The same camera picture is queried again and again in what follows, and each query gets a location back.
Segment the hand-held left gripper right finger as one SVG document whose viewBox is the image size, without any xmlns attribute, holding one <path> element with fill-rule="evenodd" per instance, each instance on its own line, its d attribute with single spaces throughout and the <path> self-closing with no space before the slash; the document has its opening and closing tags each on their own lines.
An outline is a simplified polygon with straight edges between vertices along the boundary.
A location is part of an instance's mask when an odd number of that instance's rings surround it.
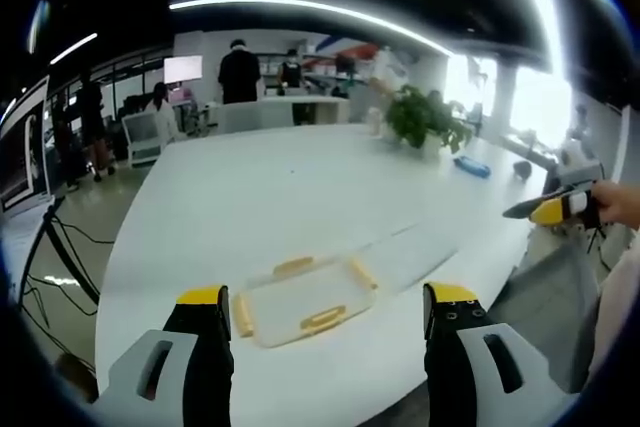
<svg viewBox="0 0 640 427">
<path fill-rule="evenodd" d="M 426 282 L 423 309 L 431 426 L 552 426 L 574 403 L 541 352 L 473 292 Z"/>
</svg>

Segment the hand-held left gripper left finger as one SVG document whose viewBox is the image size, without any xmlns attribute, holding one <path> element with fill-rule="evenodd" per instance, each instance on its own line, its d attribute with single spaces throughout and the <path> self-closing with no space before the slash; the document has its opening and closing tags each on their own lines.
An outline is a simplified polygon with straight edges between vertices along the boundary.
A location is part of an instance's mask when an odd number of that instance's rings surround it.
<svg viewBox="0 0 640 427">
<path fill-rule="evenodd" d="M 182 294 L 160 330 L 111 366 L 97 399 L 102 426 L 229 426 L 234 359 L 228 287 Z"/>
</svg>

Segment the person's right hand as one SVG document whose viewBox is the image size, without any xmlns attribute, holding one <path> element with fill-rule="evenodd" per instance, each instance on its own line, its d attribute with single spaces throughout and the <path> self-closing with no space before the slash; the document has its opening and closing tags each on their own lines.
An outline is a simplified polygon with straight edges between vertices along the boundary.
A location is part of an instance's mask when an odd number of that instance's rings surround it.
<svg viewBox="0 0 640 427">
<path fill-rule="evenodd" d="M 638 186 L 602 180 L 593 185 L 592 195 L 599 204 L 599 218 L 602 223 L 618 223 L 632 230 L 639 229 Z"/>
</svg>

